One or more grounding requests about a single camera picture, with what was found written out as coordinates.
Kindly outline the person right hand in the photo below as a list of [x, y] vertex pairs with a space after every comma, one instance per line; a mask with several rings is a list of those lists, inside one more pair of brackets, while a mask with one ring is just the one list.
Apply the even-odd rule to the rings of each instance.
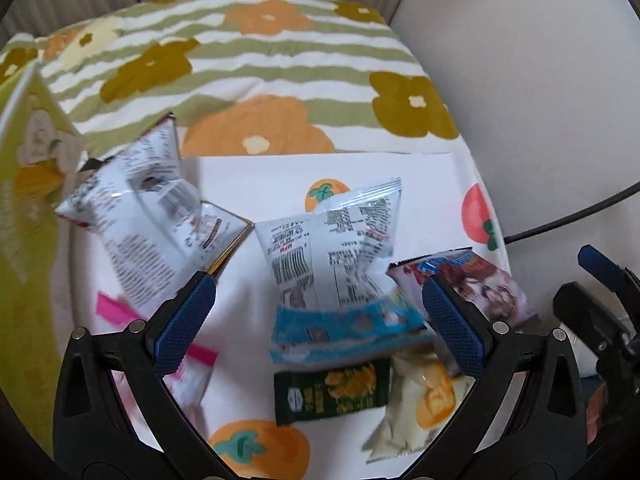
[[598, 431], [603, 425], [601, 413], [604, 409], [606, 400], [608, 400], [608, 387], [605, 384], [600, 385], [596, 391], [590, 396], [587, 411], [587, 443], [590, 444], [597, 437]]

